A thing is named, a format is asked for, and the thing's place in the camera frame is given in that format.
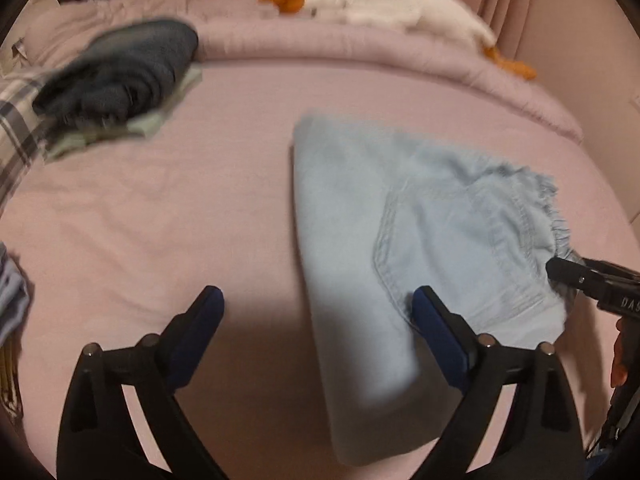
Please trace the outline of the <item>person right hand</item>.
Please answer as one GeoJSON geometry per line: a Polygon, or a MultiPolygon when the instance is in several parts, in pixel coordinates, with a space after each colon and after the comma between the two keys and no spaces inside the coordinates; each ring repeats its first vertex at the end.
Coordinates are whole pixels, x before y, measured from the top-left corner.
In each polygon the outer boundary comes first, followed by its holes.
{"type": "Polygon", "coordinates": [[[628,378],[629,363],[634,353],[634,338],[631,325],[626,318],[619,318],[616,322],[618,335],[614,344],[614,356],[610,375],[612,388],[621,387],[628,378]]]}

